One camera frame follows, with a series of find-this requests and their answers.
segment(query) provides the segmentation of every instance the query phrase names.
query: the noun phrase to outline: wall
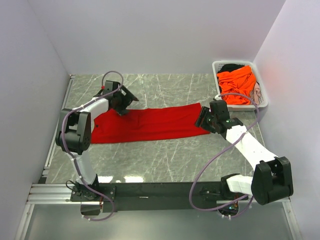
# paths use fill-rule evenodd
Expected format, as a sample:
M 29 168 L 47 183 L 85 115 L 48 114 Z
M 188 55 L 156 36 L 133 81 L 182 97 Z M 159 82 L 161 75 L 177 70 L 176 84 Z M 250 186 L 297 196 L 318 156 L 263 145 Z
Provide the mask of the wall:
M 266 145 L 291 161 L 293 207 L 305 239 L 320 239 L 320 1 L 287 0 L 255 63 L 269 106 Z
M 253 61 L 285 0 L 29 0 L 73 74 L 212 73 Z
M 26 0 L 0 1 L 0 239 L 41 176 L 69 76 Z

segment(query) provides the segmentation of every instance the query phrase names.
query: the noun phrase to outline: marble tabletop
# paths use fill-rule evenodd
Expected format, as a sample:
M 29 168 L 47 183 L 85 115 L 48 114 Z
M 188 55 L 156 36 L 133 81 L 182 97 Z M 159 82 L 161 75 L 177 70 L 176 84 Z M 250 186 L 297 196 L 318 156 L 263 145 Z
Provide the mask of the marble tabletop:
M 78 107 L 91 100 L 101 88 L 103 75 L 76 75 L 66 100 L 66 108 Z M 124 85 L 139 99 L 128 109 L 165 108 L 209 102 L 217 94 L 213 74 L 124 74 Z M 118 81 L 112 73 L 106 80 Z M 254 112 L 231 112 L 246 126 L 256 119 Z M 263 144 L 258 125 L 251 134 Z M 92 144 L 90 160 L 100 182 L 190 182 L 205 163 L 229 143 L 219 134 L 115 144 Z M 252 176 L 253 169 L 241 153 L 233 148 L 218 157 L 200 181 L 219 181 L 239 173 Z M 50 161 L 47 184 L 75 180 L 67 155 L 55 147 Z

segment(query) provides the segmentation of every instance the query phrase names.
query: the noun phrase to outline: laundry basket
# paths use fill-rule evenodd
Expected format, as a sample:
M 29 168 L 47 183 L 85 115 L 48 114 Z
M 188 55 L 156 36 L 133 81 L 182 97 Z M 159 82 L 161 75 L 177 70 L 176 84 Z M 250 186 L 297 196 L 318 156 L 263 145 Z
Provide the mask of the laundry basket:
M 265 92 L 265 88 L 263 86 L 263 83 L 261 81 L 261 77 L 258 73 L 256 65 L 254 65 L 250 61 L 240 61 L 240 60 L 223 60 L 223 61 L 214 61 L 212 63 L 212 69 L 213 69 L 213 75 L 214 75 L 214 80 L 215 80 L 215 86 L 216 86 L 216 91 L 218 94 L 220 94 L 220 89 L 219 89 L 219 83 L 218 83 L 218 78 L 217 78 L 217 73 L 220 71 L 220 69 L 225 65 L 225 64 L 240 64 L 240 65 L 245 65 L 245 66 L 250 66 L 252 69 L 253 74 L 255 75 L 256 81 L 260 85 L 260 90 L 261 90 L 261 96 L 259 97 L 259 108 L 264 108 L 268 105 L 268 100 L 267 100 L 267 94 Z M 227 105 L 229 111 L 254 111 L 256 108 L 254 105 Z

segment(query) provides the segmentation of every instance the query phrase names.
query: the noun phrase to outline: orange clothing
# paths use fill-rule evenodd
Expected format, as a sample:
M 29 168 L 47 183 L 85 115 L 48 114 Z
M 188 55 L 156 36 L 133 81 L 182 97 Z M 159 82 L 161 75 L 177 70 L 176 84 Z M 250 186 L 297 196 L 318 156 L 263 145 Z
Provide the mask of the orange clothing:
M 256 84 L 256 77 L 250 66 L 244 66 L 237 70 L 220 72 L 216 75 L 219 78 L 221 94 L 238 93 L 250 98 L 250 92 Z M 230 105 L 249 105 L 251 102 L 239 95 L 227 95 L 222 97 Z

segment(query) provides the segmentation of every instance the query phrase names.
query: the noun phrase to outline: folded red cloth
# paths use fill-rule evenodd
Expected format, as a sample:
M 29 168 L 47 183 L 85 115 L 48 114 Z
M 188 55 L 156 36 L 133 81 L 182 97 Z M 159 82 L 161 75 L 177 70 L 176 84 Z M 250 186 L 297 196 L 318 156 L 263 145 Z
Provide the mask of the folded red cloth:
M 91 135 L 92 144 L 179 139 L 209 134 L 195 122 L 201 104 L 166 108 L 134 109 L 119 116 L 113 109 L 99 115 Z

